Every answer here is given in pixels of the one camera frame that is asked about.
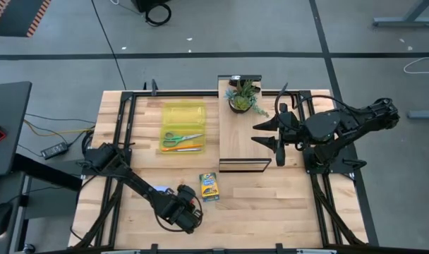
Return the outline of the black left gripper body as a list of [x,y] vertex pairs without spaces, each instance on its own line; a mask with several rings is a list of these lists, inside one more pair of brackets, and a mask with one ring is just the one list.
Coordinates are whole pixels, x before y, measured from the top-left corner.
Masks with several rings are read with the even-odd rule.
[[166,193],[165,197],[168,203],[163,211],[164,219],[171,225],[177,225],[179,231],[192,234],[203,220],[203,209],[195,191],[187,185],[180,185],[177,194]]

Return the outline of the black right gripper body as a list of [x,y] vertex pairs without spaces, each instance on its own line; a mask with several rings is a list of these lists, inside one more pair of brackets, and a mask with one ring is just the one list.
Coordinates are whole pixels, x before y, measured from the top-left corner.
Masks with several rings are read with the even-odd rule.
[[303,131],[299,126],[300,122],[296,115],[288,110],[285,103],[279,104],[279,113],[276,113],[278,120],[279,138],[277,140],[276,163],[278,167],[285,165],[285,146],[293,144],[295,149],[302,152],[306,149],[306,142],[303,139]]

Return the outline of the crayon box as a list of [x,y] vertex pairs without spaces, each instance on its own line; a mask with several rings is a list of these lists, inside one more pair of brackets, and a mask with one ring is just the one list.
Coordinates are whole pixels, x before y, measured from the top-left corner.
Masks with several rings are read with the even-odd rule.
[[219,200],[219,187],[216,173],[199,175],[201,195],[204,202]]

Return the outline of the long orange pencil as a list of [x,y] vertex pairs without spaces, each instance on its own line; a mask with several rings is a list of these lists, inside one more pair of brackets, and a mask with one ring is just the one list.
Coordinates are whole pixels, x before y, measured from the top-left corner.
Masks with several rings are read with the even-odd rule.
[[164,147],[161,149],[162,152],[171,152],[177,150],[191,150],[191,149],[200,149],[203,147],[202,144],[197,145],[183,145],[183,146],[175,146],[175,147]]

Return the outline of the green scissors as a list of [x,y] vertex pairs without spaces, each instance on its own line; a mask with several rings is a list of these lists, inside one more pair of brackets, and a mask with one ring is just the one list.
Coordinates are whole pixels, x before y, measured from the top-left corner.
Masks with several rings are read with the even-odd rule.
[[167,132],[164,134],[164,139],[162,141],[162,144],[164,147],[175,147],[183,141],[198,138],[200,136],[202,136],[202,134],[177,135],[172,132]]

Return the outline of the potted succulent plant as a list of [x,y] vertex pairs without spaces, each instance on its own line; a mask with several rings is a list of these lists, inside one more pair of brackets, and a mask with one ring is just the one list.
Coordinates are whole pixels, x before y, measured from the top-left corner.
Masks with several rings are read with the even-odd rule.
[[269,114],[258,106],[258,93],[241,94],[237,93],[235,87],[227,88],[224,98],[227,100],[230,109],[236,114],[244,114],[252,109],[255,113],[268,117]]

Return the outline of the black stapler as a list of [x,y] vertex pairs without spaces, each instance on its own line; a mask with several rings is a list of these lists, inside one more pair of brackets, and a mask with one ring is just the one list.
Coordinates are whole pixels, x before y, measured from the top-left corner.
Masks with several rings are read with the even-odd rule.
[[261,88],[254,85],[254,82],[261,81],[259,75],[232,75],[229,79],[229,85],[235,87],[235,91],[241,94],[259,93]]

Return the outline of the yellow transparent pencil case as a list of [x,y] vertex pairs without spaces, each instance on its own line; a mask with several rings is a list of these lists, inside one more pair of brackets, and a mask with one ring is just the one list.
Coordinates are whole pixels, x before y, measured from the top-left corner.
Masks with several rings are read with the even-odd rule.
[[[162,128],[159,149],[162,154],[198,154],[205,150],[206,107],[203,102],[166,102],[162,110]],[[198,138],[186,140],[177,146],[202,144],[199,152],[162,152],[164,134],[172,132],[177,135],[202,134]]]

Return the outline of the black power adapter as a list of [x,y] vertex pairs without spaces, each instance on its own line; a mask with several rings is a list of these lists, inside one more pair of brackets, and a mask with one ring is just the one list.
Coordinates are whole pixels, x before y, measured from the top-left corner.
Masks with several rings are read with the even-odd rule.
[[65,142],[58,143],[41,151],[41,155],[45,160],[65,154],[68,152],[68,144]]

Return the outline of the grey metal table base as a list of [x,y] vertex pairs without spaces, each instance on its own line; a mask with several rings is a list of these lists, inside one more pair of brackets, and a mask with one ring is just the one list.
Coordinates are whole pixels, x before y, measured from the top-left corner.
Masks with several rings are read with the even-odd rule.
[[415,27],[428,26],[429,18],[421,17],[421,14],[429,7],[429,0],[418,0],[411,9],[408,10],[405,16],[402,17],[380,17],[374,18],[372,25],[375,27]]

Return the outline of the dark side desk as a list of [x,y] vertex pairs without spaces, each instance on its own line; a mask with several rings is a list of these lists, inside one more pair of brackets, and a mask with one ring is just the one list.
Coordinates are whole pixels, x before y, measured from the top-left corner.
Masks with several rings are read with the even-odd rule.
[[0,129],[6,135],[0,140],[0,176],[11,171],[31,87],[29,81],[0,84]]

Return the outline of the black mat orange stripes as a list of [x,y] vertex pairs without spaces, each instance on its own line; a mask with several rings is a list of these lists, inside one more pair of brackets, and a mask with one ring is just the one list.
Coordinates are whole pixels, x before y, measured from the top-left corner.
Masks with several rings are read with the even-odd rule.
[[0,36],[32,37],[52,0],[0,0]]

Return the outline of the wooden shelf riser black frame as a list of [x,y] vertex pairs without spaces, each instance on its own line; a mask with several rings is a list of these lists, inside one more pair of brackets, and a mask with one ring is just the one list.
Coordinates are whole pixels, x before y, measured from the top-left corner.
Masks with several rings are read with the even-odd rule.
[[252,109],[245,113],[231,110],[225,92],[233,89],[230,77],[218,77],[219,98],[219,172],[262,173],[271,164],[272,158],[266,147],[251,140],[260,132],[253,126],[266,120]]

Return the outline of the black metal table frame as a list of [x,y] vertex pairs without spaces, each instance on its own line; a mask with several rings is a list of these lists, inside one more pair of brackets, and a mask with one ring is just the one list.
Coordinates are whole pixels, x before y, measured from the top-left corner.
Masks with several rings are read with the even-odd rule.
[[[205,150],[198,154],[162,154],[159,139],[166,102],[203,102]],[[150,203],[116,179],[93,174],[81,190],[73,223],[71,252],[203,253],[276,252],[281,243],[293,254],[342,253],[368,247],[358,179],[332,165],[328,174],[309,174],[303,153],[286,148],[285,165],[262,173],[219,172],[219,98],[215,90],[106,91],[97,116],[91,149],[103,143],[119,147],[126,162],[153,187],[190,186],[203,209],[202,224],[192,234],[157,222]],[[219,200],[204,202],[200,174],[216,173]]]

